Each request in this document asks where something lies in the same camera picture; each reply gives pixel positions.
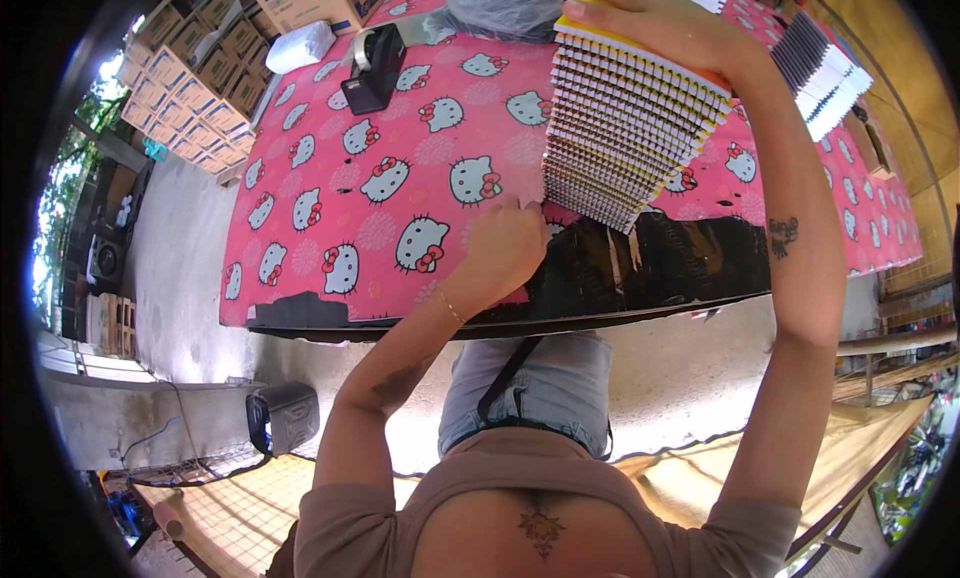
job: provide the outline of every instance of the arm tattoo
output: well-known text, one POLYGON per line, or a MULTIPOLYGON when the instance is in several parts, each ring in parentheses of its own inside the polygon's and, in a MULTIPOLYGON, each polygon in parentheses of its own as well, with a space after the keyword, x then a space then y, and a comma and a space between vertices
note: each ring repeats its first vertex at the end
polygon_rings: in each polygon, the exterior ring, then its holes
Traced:
POLYGON ((786 257, 786 246, 797 240, 797 226, 800 222, 797 218, 790 218, 789 222, 778 222, 771 219, 770 225, 770 250, 773 251, 776 259, 786 257))
POLYGON ((543 510, 542 492, 539 490, 530 491, 530 504, 534 512, 527 514, 521 513, 522 522, 517 524, 518 528, 523 528, 524 536, 534 541, 534 548, 540 555, 540 558, 546 561, 553 549, 554 541, 560 538, 560 530, 565 530, 559 522, 559 517, 549 517, 546 510, 543 510))
POLYGON ((426 370, 433 365, 433 360, 439 353, 430 353, 420 361, 410 366, 391 371, 380 382, 374 384, 370 390, 377 396, 378 407, 395 411, 414 392, 414 388, 424 378, 426 370))

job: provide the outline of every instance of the hand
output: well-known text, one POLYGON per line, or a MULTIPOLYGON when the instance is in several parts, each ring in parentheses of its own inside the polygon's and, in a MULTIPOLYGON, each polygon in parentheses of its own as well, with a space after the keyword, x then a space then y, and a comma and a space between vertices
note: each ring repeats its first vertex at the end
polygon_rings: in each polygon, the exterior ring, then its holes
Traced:
POLYGON ((540 204, 521 209, 506 195, 473 224, 470 246, 441 288, 458 314, 471 318, 530 279, 546 255, 550 232, 540 204))
POLYGON ((749 34, 688 0, 604 0, 611 7, 567 1, 569 19, 626 36, 679 65, 707 69, 732 80, 745 58, 766 51, 749 34))

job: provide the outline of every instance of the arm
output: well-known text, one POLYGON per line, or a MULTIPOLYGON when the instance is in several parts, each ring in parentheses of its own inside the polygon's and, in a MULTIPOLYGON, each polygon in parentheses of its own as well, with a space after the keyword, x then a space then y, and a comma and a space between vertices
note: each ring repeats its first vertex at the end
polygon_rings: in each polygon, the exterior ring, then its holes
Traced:
POLYGON ((776 339, 720 499, 798 508, 830 412, 846 282, 834 198, 810 133, 773 60, 748 34, 687 0, 606 1, 614 7, 567 2, 563 12, 724 75, 750 116, 766 199, 776 339))
POLYGON ((362 484, 393 494, 387 419, 463 325, 457 316, 468 320, 526 282, 544 259, 548 235, 540 207, 521 210, 513 195, 477 220, 466 259, 346 377, 319 442, 314 488, 362 484))

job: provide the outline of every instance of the black strap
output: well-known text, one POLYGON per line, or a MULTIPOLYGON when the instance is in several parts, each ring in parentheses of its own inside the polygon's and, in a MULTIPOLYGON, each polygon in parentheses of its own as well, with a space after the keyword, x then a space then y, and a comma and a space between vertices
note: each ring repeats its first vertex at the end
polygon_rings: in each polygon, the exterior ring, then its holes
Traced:
POLYGON ((480 402, 477 403, 477 414, 480 416, 481 421, 488 423, 487 413, 490 412, 490 405, 497 400, 500 394, 506 392, 510 380, 514 379, 518 370, 523 366, 523 362, 527 360, 530 353, 534 352, 534 348, 536 348, 543 339, 543 336, 529 336, 520 342, 520 346, 516 348, 516 351, 513 352, 513 355, 510 356, 507 363, 500 369, 500 373, 496 375, 496 380, 493 380, 493 383, 489 385, 489 388, 486 389, 486 392, 480 398, 480 402))
MULTIPOLYGON (((531 421, 523 417, 508 417, 502 421, 498 421, 496 424, 492 424, 488 418, 487 414, 490 412, 490 406, 497 400, 497 397, 500 394, 503 394, 507 391, 507 386, 510 384, 510 380, 514 379, 514 376, 517 375, 517 372, 523 366, 523 362, 527 360, 527 357, 530 356, 530 353, 534 351, 534 348, 537 347, 537 344, 543 340, 543 336, 529 336, 523 341, 520 342, 520 346, 516 348, 516 351, 513 352, 513 355, 510 356, 510 359, 507 360, 507 363, 504 364, 503 368, 500 369, 500 373, 496 375, 496 379, 489 385, 489 388, 486 389, 484 395, 480 398, 480 402, 477 403, 477 415, 480 416, 480 421, 484 423, 487 428, 494 428, 500 426, 523 426, 529 428, 539 428, 541 430, 548 430, 550 432, 558 432, 553 428, 550 428, 546 425, 543 425, 539 422, 531 421)), ((600 461, 607 461, 610 458, 611 453, 614 451, 614 430, 610 426, 610 418, 606 418, 606 437, 609 439, 609 451, 606 452, 600 461)))

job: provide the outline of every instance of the plastic bag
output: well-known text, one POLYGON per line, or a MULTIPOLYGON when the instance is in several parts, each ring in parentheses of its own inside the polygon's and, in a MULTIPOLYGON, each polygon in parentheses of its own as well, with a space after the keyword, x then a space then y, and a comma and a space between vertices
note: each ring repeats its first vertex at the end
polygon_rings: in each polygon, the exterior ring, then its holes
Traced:
POLYGON ((552 42, 564 0, 446 0, 452 17, 439 20, 471 36, 518 42, 552 42))
POLYGON ((336 39, 330 31, 330 24, 324 21, 283 34, 270 47, 267 69, 275 74, 289 74, 294 69, 319 63, 336 39))

